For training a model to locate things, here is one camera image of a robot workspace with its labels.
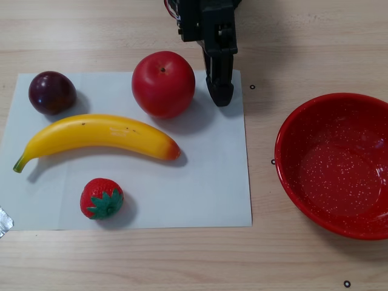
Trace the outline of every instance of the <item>red bowl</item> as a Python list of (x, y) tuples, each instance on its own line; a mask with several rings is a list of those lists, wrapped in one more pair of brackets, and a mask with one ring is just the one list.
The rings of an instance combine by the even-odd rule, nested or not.
[(325, 229), (388, 238), (388, 104), (335, 93), (299, 106), (280, 128), (276, 170), (295, 205)]

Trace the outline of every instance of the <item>banana stem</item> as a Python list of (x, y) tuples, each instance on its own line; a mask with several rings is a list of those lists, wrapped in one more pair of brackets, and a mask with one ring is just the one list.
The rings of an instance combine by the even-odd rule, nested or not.
[(24, 155), (22, 155), (19, 159), (19, 161), (13, 166), (13, 170), (16, 173), (21, 173), (24, 169), (24, 166), (28, 163), (27, 159), (24, 158)]

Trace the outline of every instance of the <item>green strawberry calyx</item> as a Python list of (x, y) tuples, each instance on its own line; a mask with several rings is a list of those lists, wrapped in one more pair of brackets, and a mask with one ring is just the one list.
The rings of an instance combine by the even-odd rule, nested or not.
[(88, 211), (94, 213), (90, 219), (106, 219), (120, 210), (124, 197), (118, 189), (114, 189), (112, 196), (109, 196), (107, 192), (103, 192), (102, 199), (92, 197), (91, 200), (95, 207), (87, 208)]

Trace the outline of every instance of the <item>bowl rim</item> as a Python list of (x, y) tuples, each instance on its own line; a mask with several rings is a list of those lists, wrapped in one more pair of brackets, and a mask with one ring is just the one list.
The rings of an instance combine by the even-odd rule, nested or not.
[(299, 114), (304, 111), (305, 109), (311, 107), (312, 105), (316, 103), (326, 102), (333, 99), (354, 99), (354, 100), (360, 100), (360, 101), (367, 101), (371, 104), (375, 104), (378, 106), (385, 107), (388, 110), (388, 103), (376, 99), (374, 97), (370, 97), (367, 95), (357, 94), (357, 93), (331, 93), (322, 95), (316, 98), (313, 98), (302, 105), (300, 105), (298, 108), (296, 108), (284, 121), (283, 125), (281, 126), (278, 136), (276, 138), (275, 143), (275, 165), (276, 165), (276, 172), (278, 173), (278, 177), (280, 180), (280, 183), (282, 184), (284, 190), (286, 191), (288, 197), (291, 199), (291, 201), (297, 206), (297, 208), (300, 209), (300, 211), (303, 212), (308, 218), (310, 218), (312, 221), (317, 223), (319, 226), (330, 230), (331, 232), (337, 233), (342, 236), (346, 236), (348, 238), (355, 238), (355, 239), (364, 239), (364, 240), (379, 240), (379, 239), (387, 239), (388, 238), (388, 232), (386, 234), (381, 233), (361, 233), (361, 232), (348, 232), (340, 227), (337, 227), (324, 219), (321, 219), (319, 216), (312, 213), (297, 197), (297, 195), (294, 193), (294, 191), (290, 188), (289, 183), (286, 180), (286, 176), (284, 174), (283, 165), (281, 163), (280, 159), (280, 153), (281, 153), (281, 146), (283, 144), (283, 136), (285, 132), (288, 130), (291, 123), (299, 116)]

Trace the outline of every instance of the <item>aluminum foil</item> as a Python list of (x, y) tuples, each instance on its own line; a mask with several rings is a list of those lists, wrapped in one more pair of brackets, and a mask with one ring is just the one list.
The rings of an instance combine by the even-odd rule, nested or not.
[(0, 238), (13, 227), (13, 220), (0, 206)]

